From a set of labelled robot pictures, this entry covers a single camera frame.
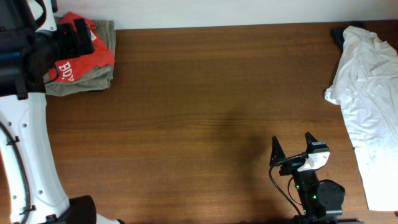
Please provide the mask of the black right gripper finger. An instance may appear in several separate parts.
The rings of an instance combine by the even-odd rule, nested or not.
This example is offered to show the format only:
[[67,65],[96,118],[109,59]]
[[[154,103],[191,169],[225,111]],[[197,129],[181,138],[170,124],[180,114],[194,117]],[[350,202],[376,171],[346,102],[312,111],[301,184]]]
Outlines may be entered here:
[[271,158],[270,158],[270,166],[275,165],[276,163],[283,161],[286,159],[284,151],[278,141],[276,136],[272,137],[272,150],[271,150]]
[[306,153],[312,153],[316,149],[316,142],[318,141],[310,132],[305,133],[305,140],[307,143]]

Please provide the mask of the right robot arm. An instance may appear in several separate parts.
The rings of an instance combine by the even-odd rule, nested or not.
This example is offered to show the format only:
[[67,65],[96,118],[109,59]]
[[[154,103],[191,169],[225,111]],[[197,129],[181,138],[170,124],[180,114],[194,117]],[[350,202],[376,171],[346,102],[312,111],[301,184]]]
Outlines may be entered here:
[[[330,148],[323,141],[318,141],[310,132],[305,133],[307,148],[304,152],[287,157],[276,136],[272,137],[272,150],[269,163],[269,178],[275,188],[294,207],[297,214],[294,223],[349,224],[360,223],[359,220],[341,220],[345,188],[330,180],[320,180],[317,170],[326,165],[330,157]],[[294,183],[299,202],[284,192],[275,181],[272,172],[278,167],[280,176],[289,176]]]

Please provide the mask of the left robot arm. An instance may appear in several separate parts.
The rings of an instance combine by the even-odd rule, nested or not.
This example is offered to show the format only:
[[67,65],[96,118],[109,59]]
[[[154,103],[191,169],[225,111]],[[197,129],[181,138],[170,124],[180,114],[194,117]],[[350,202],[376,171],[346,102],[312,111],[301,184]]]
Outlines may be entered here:
[[83,20],[58,25],[56,1],[1,2],[1,159],[11,223],[112,224],[89,195],[69,198],[46,123],[44,76],[57,61],[94,51]]

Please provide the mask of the orange polo shirt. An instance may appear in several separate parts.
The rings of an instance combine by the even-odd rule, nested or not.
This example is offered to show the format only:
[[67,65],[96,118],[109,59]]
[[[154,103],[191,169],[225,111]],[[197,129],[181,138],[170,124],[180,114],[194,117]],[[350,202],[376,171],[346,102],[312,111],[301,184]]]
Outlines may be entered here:
[[106,33],[106,28],[110,32],[112,21],[94,22],[85,18],[85,22],[90,30],[95,51],[77,58],[57,61],[56,66],[59,70],[59,77],[55,81],[57,83],[69,84],[82,81],[94,68],[114,65],[114,50],[111,48],[110,34]]

